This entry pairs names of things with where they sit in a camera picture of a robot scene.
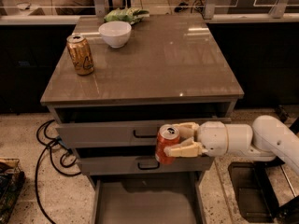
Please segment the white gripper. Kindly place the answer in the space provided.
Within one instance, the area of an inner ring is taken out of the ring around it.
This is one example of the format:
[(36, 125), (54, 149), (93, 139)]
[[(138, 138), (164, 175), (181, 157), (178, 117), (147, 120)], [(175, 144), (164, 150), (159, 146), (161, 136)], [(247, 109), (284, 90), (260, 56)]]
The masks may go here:
[(226, 126), (219, 121), (207, 121), (200, 127), (195, 122), (183, 122), (175, 124), (182, 138), (188, 138), (183, 142), (164, 148), (167, 157), (192, 158), (202, 156), (222, 156), (228, 149), (228, 134)]

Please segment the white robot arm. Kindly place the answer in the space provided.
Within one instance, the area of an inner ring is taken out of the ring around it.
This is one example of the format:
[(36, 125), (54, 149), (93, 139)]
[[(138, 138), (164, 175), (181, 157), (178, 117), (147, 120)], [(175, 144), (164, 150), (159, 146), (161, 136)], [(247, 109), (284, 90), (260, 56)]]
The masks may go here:
[(299, 174), (299, 137), (280, 120), (263, 115), (248, 124), (207, 121), (175, 124), (183, 141), (164, 148), (167, 157), (219, 157), (233, 154), (252, 161), (279, 157)]

